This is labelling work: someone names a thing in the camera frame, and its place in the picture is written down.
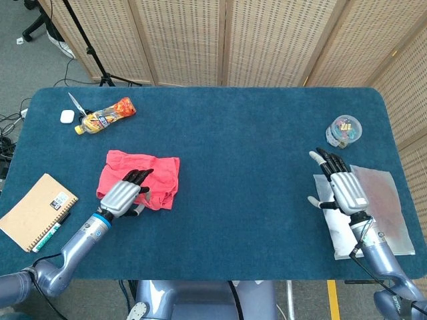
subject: blue table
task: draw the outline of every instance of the blue table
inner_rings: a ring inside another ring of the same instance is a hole
[[[95,135],[59,123],[74,109],[130,97],[133,117]],[[350,164],[390,171],[414,244],[398,257],[412,278],[427,271],[427,252],[384,102],[373,89],[343,88],[53,88],[36,93],[0,199],[0,216],[49,173],[80,200],[38,253],[0,233],[0,274],[53,254],[97,209],[99,175],[110,149],[179,157],[171,211],[113,222],[76,277],[120,279],[365,279],[351,261],[335,261],[328,228],[307,195],[320,169],[308,156],[331,151],[326,127],[341,114],[363,125],[362,138],[338,153]]]

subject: chair leg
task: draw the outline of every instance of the chair leg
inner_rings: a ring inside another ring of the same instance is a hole
[[[36,29],[38,29],[42,24],[44,23],[42,16],[37,18],[36,21],[33,22],[32,25],[30,25],[24,32],[22,32],[22,36],[26,42],[30,42],[33,40],[32,36],[30,36],[30,33],[34,32]]]
[[[37,0],[24,0],[24,6],[28,10],[33,10],[34,8],[36,8],[37,4]]]

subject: notebook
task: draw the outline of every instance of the notebook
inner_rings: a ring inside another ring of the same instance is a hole
[[[45,173],[0,219],[0,229],[26,252],[62,218],[78,198]]]

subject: red cloth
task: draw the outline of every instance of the red cloth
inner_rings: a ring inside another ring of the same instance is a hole
[[[135,203],[143,203],[153,210],[172,209],[173,196],[178,192],[179,158],[156,158],[152,155],[130,155],[119,150],[110,150],[107,164],[101,172],[96,196],[102,198],[119,180],[134,169],[154,169],[142,183],[149,187],[151,198],[145,200],[144,194]]]

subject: green marker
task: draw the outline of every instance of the green marker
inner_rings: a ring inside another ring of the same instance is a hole
[[[52,238],[53,234],[59,229],[60,226],[62,226],[62,224],[65,222],[65,220],[67,220],[68,217],[69,217],[69,211],[67,212],[66,215],[64,215],[64,217],[60,221],[56,222],[52,226],[52,228],[50,228],[50,230],[44,235],[44,237],[41,238],[41,240],[35,245],[32,252],[39,252],[40,249],[46,244],[46,242],[48,242],[50,238]]]

